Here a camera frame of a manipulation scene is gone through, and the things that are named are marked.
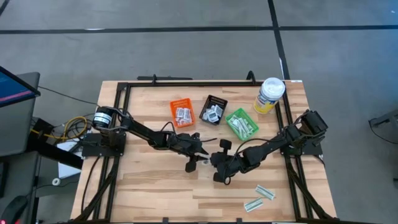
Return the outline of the black computer mouse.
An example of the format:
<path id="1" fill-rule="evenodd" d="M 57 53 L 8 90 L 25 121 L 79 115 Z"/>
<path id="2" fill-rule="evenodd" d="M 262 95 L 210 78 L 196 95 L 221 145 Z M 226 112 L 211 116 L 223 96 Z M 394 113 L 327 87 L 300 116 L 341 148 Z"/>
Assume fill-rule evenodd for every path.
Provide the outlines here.
<path id="1" fill-rule="evenodd" d="M 27 206 L 28 200 L 24 195 L 16 196 L 5 207 L 0 216 L 0 224 L 19 224 L 20 217 Z"/>

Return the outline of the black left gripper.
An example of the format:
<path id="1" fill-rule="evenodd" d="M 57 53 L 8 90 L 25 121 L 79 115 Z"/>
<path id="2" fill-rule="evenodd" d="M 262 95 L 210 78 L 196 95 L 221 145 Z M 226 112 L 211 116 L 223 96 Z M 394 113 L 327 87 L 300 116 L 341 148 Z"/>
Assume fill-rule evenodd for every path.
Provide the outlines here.
<path id="1" fill-rule="evenodd" d="M 199 133 L 193 133 L 193 134 L 183 133 L 183 141 L 184 141 L 184 143 L 190 144 L 189 146 L 185 147 L 185 152 L 187 153 L 187 156 L 189 157 L 189 161 L 186 163 L 186 166 L 185 166 L 185 171 L 187 173 L 191 173 L 196 170 L 198 161 L 208 160 L 207 157 L 195 155 L 195 153 L 198 152 L 198 153 L 204 154 L 204 155 L 208 155 L 208 153 L 201 146 Z"/>

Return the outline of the orange plastic basket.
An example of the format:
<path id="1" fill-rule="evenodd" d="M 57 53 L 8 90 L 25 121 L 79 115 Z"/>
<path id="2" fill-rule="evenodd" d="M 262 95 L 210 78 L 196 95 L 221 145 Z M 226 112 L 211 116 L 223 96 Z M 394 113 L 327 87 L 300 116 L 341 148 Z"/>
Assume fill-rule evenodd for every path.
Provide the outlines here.
<path id="1" fill-rule="evenodd" d="M 184 124 L 184 125 L 178 125 L 176 122 L 176 110 L 177 108 L 188 108 L 190 109 L 190 116 L 192 117 L 192 123 L 188 123 L 188 124 Z M 194 115 L 194 110 L 193 110 L 193 106 L 192 106 L 192 102 L 190 100 L 190 98 L 182 98 L 179 100 L 173 100 L 170 102 L 170 111 L 172 114 L 172 119 L 173 119 L 173 123 L 175 125 L 175 127 L 177 128 L 184 128 L 187 126 L 192 126 L 195 124 L 195 115 Z"/>

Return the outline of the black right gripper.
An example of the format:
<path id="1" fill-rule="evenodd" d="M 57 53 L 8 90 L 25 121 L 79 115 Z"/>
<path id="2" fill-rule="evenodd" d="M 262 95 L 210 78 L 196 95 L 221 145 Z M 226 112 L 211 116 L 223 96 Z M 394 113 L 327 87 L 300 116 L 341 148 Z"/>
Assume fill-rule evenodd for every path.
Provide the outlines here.
<path id="1" fill-rule="evenodd" d="M 232 142 L 226 139 L 220 140 L 220 147 L 223 149 L 222 152 L 214 152 L 211 154 L 211 165 L 216 169 L 213 174 L 213 180 L 220 183 L 230 183 L 231 177 L 234 176 L 239 169 L 230 169 L 232 163 L 236 160 L 241 146 L 239 146 L 233 156 L 228 155 L 228 151 L 231 149 Z"/>

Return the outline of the green plastic basket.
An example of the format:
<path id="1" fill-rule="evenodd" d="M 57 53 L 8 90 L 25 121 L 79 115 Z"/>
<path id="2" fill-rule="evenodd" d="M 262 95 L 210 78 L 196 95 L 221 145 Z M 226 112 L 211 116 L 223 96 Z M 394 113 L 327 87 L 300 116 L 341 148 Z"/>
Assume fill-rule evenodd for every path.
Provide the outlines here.
<path id="1" fill-rule="evenodd" d="M 245 123 L 247 124 L 247 126 L 251 126 L 251 127 L 254 129 L 254 130 L 253 130 L 253 133 L 250 134 L 250 135 L 248 135 L 248 134 L 246 133 L 246 138 L 241 138 L 241 137 L 239 136 L 239 130 L 238 130 L 237 125 L 236 125 L 236 124 L 231 124 L 231 123 L 229 122 L 229 120 L 230 120 L 233 116 L 242 118 L 242 119 L 245 121 Z M 254 134 L 259 130 L 258 125 L 252 120 L 252 118 L 251 118 L 251 117 L 246 113 L 246 111 L 245 111 L 244 109 L 242 109 L 242 108 L 240 108 L 240 109 L 234 111 L 233 113 L 227 115 L 227 117 L 225 117 L 225 120 L 226 120 L 228 126 L 233 130 L 233 132 L 237 135 L 237 137 L 238 137 L 241 141 L 246 141 L 246 140 L 250 139 L 250 138 L 253 137 Z"/>

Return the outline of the white paper sheet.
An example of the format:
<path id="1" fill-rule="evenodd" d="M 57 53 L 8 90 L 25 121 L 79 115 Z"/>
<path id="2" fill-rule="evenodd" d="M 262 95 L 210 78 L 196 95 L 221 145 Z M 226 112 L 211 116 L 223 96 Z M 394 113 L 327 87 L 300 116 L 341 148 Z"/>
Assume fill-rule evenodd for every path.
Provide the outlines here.
<path id="1" fill-rule="evenodd" d="M 68 141 L 57 144 L 57 147 L 61 150 L 71 152 L 72 154 L 81 157 L 81 149 L 77 142 L 75 141 Z M 65 179 L 67 177 L 71 177 L 73 175 L 79 174 L 81 172 L 80 169 L 58 163 L 58 178 Z"/>

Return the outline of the black plastic basket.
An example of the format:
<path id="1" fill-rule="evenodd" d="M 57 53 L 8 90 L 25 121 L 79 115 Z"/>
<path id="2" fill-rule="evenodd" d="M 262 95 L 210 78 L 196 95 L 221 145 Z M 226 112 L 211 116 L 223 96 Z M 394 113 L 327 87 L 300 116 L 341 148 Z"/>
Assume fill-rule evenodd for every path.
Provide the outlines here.
<path id="1" fill-rule="evenodd" d="M 202 121 L 206 122 L 206 123 L 210 123 L 210 124 L 212 124 L 212 125 L 219 125 L 219 124 L 221 123 L 221 119 L 222 119 L 222 117 L 223 117 L 223 114 L 224 114 L 224 112 L 225 112 L 225 109 L 226 109 L 227 104 L 228 104 L 228 101 L 227 101 L 227 100 L 224 100 L 224 99 L 222 99 L 222 98 L 218 98 L 217 96 L 208 95 L 208 98 L 206 99 L 205 104 L 203 105 L 203 108 L 202 108 L 202 111 L 201 111 L 201 113 L 200 113 L 199 118 L 200 118 Z M 221 117 L 219 117 L 219 121 L 217 121 L 217 122 L 215 122 L 215 123 L 212 123 L 212 122 L 210 122 L 210 121 L 205 121 L 205 120 L 203 120 L 202 116 L 203 116 L 204 113 L 206 113 L 206 109 L 207 109 L 207 108 L 213 108 L 213 112 L 211 112 L 211 113 L 215 113 L 215 105 L 218 105 L 220 108 L 223 109 L 223 114 L 222 114 Z"/>

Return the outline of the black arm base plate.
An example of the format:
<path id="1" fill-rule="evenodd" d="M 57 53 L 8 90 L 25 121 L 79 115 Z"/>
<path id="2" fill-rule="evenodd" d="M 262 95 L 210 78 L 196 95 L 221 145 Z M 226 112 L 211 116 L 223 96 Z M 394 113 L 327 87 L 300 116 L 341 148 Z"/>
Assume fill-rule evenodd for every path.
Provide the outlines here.
<path id="1" fill-rule="evenodd" d="M 125 133 L 101 134 L 90 133 L 82 142 L 83 157 L 118 157 L 124 154 Z"/>
<path id="2" fill-rule="evenodd" d="M 282 146 L 280 148 L 280 153 L 290 156 L 319 156 L 323 154 L 320 143 L 324 138 L 325 133 L 316 135 L 302 134 L 298 138 L 288 142 L 287 145 Z"/>

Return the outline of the grey stand foot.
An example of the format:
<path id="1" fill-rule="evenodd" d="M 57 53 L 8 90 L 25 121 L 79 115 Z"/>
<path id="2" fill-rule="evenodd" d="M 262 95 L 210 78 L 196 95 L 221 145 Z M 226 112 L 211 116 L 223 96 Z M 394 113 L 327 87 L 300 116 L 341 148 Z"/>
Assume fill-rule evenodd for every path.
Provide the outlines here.
<path id="1" fill-rule="evenodd" d="M 384 123 L 391 123 L 393 127 L 398 128 L 398 110 L 390 111 L 378 118 L 369 120 L 369 125 L 372 128 Z"/>

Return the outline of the laptop screen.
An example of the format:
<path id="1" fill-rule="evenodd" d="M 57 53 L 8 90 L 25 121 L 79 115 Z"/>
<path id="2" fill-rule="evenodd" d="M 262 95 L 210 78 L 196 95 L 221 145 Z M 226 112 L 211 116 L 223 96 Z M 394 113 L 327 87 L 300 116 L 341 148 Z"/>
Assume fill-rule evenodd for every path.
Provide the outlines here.
<path id="1" fill-rule="evenodd" d="M 41 95 L 37 87 L 0 66 L 0 108 Z"/>

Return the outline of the yellow Lysol wipes canister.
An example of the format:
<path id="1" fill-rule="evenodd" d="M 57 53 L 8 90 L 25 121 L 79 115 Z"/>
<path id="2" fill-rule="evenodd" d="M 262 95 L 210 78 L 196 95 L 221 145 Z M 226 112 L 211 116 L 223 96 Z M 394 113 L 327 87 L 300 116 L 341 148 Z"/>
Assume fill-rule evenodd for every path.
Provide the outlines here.
<path id="1" fill-rule="evenodd" d="M 260 114 L 266 114 L 272 110 L 285 93 L 285 84 L 274 77 L 266 79 L 254 101 L 254 109 Z"/>

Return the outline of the black stand beam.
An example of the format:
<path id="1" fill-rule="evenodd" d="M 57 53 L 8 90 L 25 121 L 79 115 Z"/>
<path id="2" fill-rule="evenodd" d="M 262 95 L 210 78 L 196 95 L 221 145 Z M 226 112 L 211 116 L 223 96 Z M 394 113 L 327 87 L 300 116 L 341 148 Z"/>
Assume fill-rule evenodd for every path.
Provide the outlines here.
<path id="1" fill-rule="evenodd" d="M 83 167 L 83 159 L 71 152 L 59 149 L 43 140 L 30 138 L 27 143 L 27 149 L 29 151 L 36 151 L 41 156 L 48 159 L 60 162 L 61 164 L 81 169 Z"/>

